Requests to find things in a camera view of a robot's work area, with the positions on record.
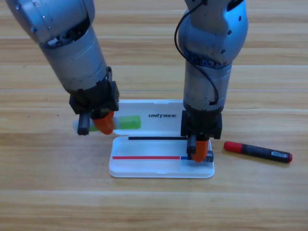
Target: red marker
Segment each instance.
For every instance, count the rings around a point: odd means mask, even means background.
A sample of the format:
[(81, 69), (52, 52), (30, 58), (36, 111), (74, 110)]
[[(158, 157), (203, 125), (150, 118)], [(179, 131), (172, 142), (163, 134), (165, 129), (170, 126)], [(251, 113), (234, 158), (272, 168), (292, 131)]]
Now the red marker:
[(256, 146), (247, 145), (243, 143), (235, 143), (231, 141), (225, 142), (224, 148), (230, 152), (252, 155), (252, 156), (256, 156), (256, 157), (260, 157), (260, 158), (264, 158), (268, 160), (279, 161), (283, 163), (290, 163), (293, 159), (293, 156), (291, 153), (286, 153), (286, 152), (277, 151), (277, 150), (268, 149), (268, 148), (256, 147)]

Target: gray robot arm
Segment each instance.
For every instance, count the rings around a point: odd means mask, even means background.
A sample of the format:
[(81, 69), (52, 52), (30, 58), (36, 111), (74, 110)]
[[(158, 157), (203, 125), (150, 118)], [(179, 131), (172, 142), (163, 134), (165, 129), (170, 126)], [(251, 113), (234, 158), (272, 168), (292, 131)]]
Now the gray robot arm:
[[(90, 117), (100, 129), (100, 120), (118, 110), (119, 93), (91, 25), (93, 0), (6, 2), (71, 94), (70, 105), (79, 114), (79, 135), (89, 133)], [(102, 128), (102, 132), (110, 133), (110, 129)]]
[(232, 62), (244, 44), (248, 20), (245, 0), (185, 2), (188, 11), (178, 26), (178, 50), (186, 59), (181, 135), (188, 137), (188, 156), (200, 162), (207, 154), (204, 143), (220, 139)]

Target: wood grain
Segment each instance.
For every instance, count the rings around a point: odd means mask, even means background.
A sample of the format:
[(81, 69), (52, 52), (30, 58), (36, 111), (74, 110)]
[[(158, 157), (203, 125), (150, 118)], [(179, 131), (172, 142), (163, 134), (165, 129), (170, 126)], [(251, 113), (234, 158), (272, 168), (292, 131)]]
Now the wood grain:
[[(96, 0), (94, 28), (121, 99), (181, 99), (178, 0)], [(112, 140), (79, 137), (69, 95), (0, 0), (0, 230), (308, 230), (308, 2), (248, 0), (215, 175), (116, 179)], [(291, 164), (223, 150), (224, 141), (292, 152)]]

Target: open box lid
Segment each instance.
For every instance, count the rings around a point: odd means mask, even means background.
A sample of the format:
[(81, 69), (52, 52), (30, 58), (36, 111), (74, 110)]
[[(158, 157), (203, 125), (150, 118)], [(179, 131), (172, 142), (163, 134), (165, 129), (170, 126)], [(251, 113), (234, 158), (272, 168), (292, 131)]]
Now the open box lid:
[(209, 178), (214, 162), (187, 159), (187, 141), (140, 140), (143, 137), (180, 137), (183, 100), (120, 100), (114, 121), (140, 116), (139, 129), (115, 129), (109, 173), (121, 178)]
[(139, 129), (115, 129), (118, 135), (180, 136), (183, 100), (120, 100), (115, 120), (121, 116), (140, 116)]

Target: wire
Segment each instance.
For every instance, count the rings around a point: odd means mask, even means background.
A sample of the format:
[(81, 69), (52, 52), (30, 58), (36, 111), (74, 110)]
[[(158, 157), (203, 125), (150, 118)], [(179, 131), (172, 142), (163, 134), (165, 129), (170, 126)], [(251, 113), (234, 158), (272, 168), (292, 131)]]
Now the wire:
[(213, 88), (214, 88), (214, 93), (215, 93), (215, 101), (214, 102), (210, 102), (210, 105), (215, 105), (218, 103), (219, 100), (219, 95), (218, 95), (218, 90), (215, 86), (215, 84), (213, 83), (213, 81), (211, 80), (210, 76), (201, 68), (197, 67), (193, 62), (191, 62), (185, 55), (184, 53), (180, 50), (179, 46), (178, 46), (178, 42), (177, 42), (177, 36), (178, 36), (178, 30), (179, 27), (181, 26), (182, 22), (184, 21), (184, 19), (192, 14), (195, 10), (197, 10), (200, 6), (202, 6), (205, 3), (205, 1), (201, 1), (201, 3), (199, 3), (198, 5), (196, 5), (191, 11), (187, 12), (179, 21), (177, 28), (175, 29), (175, 33), (174, 33), (174, 44), (175, 47), (177, 48), (177, 50), (179, 51), (179, 53), (184, 57), (184, 59), (186, 59), (187, 62), (189, 62), (194, 68), (196, 68), (199, 72), (201, 72), (201, 74), (203, 74), (207, 80), (212, 84)]

